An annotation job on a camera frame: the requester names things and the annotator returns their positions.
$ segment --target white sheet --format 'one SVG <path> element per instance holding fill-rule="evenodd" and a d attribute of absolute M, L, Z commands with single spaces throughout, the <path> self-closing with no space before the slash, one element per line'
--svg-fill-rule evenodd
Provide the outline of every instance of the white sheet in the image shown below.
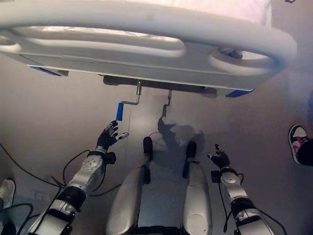
<path fill-rule="evenodd" d="M 110 1 L 142 2 L 147 4 L 157 4 L 170 7 L 192 9 L 195 11 L 214 13 L 218 15 L 242 19 L 266 27 L 271 27 L 270 0 L 240 0 L 240 3 L 238 3 L 239 0 L 110 0 Z M 163 41 L 177 40 L 175 38 L 161 37 L 156 35 L 99 28 L 59 27 L 59 26 L 46 26 L 46 27 L 34 26 L 32 28 L 40 31 L 50 31 L 50 32 L 76 31 L 84 33 L 128 35 Z"/>

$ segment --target person's leg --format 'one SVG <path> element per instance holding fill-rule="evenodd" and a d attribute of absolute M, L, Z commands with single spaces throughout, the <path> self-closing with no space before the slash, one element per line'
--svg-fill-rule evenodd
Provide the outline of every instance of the person's leg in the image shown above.
<path fill-rule="evenodd" d="M 313 139 L 309 139 L 303 126 L 295 125 L 289 130 L 289 144 L 296 163 L 313 166 Z"/>
<path fill-rule="evenodd" d="M 12 206 L 15 193 L 15 183 L 13 180 L 4 180 L 0 187 L 0 212 L 1 210 Z M 1 213 L 0 217 L 3 223 L 1 235 L 15 235 L 15 225 L 8 217 L 8 211 Z"/>

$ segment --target pink and white sneaker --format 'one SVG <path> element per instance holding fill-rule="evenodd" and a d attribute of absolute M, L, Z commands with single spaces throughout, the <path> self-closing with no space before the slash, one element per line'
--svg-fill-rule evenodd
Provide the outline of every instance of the pink and white sneaker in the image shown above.
<path fill-rule="evenodd" d="M 300 125 L 294 125 L 289 130 L 289 144 L 292 152 L 293 159 L 296 163 L 301 164 L 298 161 L 297 153 L 299 151 L 299 148 L 309 140 L 307 133 L 305 132 L 305 129 L 303 126 Z"/>

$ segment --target white bed rail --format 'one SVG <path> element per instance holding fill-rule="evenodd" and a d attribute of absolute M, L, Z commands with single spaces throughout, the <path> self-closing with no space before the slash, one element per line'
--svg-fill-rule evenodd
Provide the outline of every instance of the white bed rail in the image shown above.
<path fill-rule="evenodd" d="M 76 26 L 147 33 L 178 38 L 184 46 L 183 49 L 171 51 L 138 45 L 122 46 L 120 42 L 82 41 L 80 38 L 34 39 L 12 31 L 16 27 L 26 26 Z M 33 65 L 62 67 L 59 63 L 50 63 L 51 59 L 41 59 L 40 55 L 48 55 L 50 58 L 79 58 L 80 65 L 85 57 L 85 63 L 92 60 L 114 66 L 123 65 L 120 68 L 122 71 L 135 66 L 136 69 L 142 69 L 142 72 L 124 71 L 118 74 L 115 72 L 118 67 L 104 71 L 99 70 L 100 64 L 92 65 L 90 69 L 80 66 L 84 71 L 241 90 L 251 90 L 284 69 L 294 60 L 297 52 L 294 39 L 277 29 L 192 10 L 122 1 L 0 3 L 0 35 L 15 42 L 12 45 L 0 44 L 0 53 L 11 57 L 21 55 L 23 59 L 18 60 L 27 58 L 34 61 Z M 221 47 L 253 52 L 265 57 L 253 60 L 234 59 L 221 54 L 217 50 Z M 105 52 L 111 59 L 101 55 Z M 125 59 L 115 60 L 121 53 L 125 55 Z M 63 69 L 79 70 L 78 67 L 69 63 Z M 163 70 L 159 74 L 163 78 L 154 75 L 157 70 Z M 196 72 L 197 75 L 184 77 L 184 71 Z M 223 82 L 218 83 L 215 78 L 208 78 L 208 75 L 213 74 L 221 75 L 219 80 Z"/>

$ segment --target robot leg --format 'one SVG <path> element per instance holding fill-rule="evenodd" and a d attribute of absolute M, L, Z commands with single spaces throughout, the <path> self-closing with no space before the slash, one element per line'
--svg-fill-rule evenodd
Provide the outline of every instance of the robot leg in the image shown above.
<path fill-rule="evenodd" d="M 189 164 L 188 185 L 183 211 L 183 227 L 187 234 L 212 234 L 209 188 L 201 165 Z"/>
<path fill-rule="evenodd" d="M 145 170 L 144 166 L 133 169 L 118 190 L 107 222 L 107 235 L 127 234 L 137 227 Z"/>

